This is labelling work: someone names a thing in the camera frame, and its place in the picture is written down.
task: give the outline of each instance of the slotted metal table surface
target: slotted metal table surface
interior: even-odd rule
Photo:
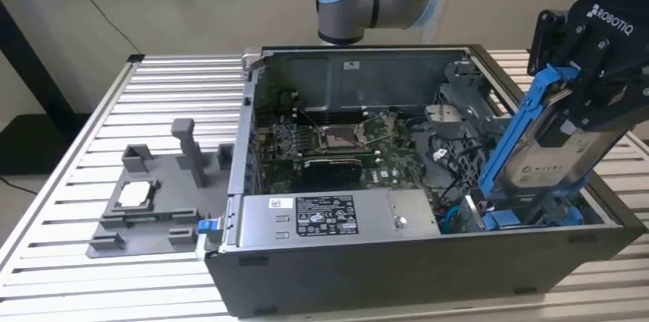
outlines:
[[[531,82],[525,73],[526,52],[491,54],[526,90]],[[204,150],[232,142],[242,86],[240,56],[147,56],[140,64],[127,65],[0,250],[3,321],[234,320],[194,253],[89,259],[85,250],[121,172],[124,146],[148,144],[153,153],[179,153],[169,136],[177,117],[195,119]],[[628,134],[611,149],[597,172],[638,218],[649,221],[649,149],[634,135]],[[611,260],[579,267],[546,295],[283,320],[306,317],[330,321],[646,320],[649,235]]]

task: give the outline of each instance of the aluminum extrusion table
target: aluminum extrusion table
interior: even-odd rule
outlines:
[[[491,54],[526,90],[531,81],[525,73],[527,54]],[[0,250],[3,321],[235,320],[194,253],[89,259],[85,251],[121,173],[124,146],[148,144],[153,153],[179,153],[177,140],[169,135],[176,117],[195,119],[203,150],[232,142],[242,86],[242,56],[145,56],[141,63],[127,64]],[[649,149],[634,135],[622,138],[597,172],[649,223]],[[645,320],[649,235],[611,260],[579,267],[546,295],[340,311],[311,318]]]

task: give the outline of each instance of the floor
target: floor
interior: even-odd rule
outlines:
[[[7,123],[0,123],[0,131],[5,126]],[[21,175],[5,176],[4,179],[13,185],[39,191],[48,177],[49,175]],[[13,189],[0,182],[0,246],[4,244],[7,237],[9,237],[11,231],[16,223],[19,223],[24,211],[29,208],[35,197],[33,194]]]

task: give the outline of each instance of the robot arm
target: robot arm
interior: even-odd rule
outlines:
[[[649,119],[646,0],[578,0],[543,11],[529,94],[479,179],[487,197],[579,189],[621,136]]]

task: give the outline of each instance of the gray wall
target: gray wall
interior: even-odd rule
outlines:
[[[538,12],[566,10],[575,0],[446,0],[434,40],[527,49]]]
[[[133,52],[88,0],[3,0],[59,86],[91,111]],[[236,53],[318,44],[314,0],[95,0],[147,54]],[[571,0],[447,0],[430,41],[525,48],[542,8]],[[371,30],[366,43],[418,43],[421,30]],[[0,58],[0,122],[40,110]]]
[[[75,109],[92,110],[133,51],[128,43],[88,0],[3,1]],[[95,1],[147,54],[319,44],[314,0]],[[417,43],[419,32],[375,30],[366,42]],[[11,72],[0,62],[0,122],[39,109],[32,99],[21,100],[29,96]]]

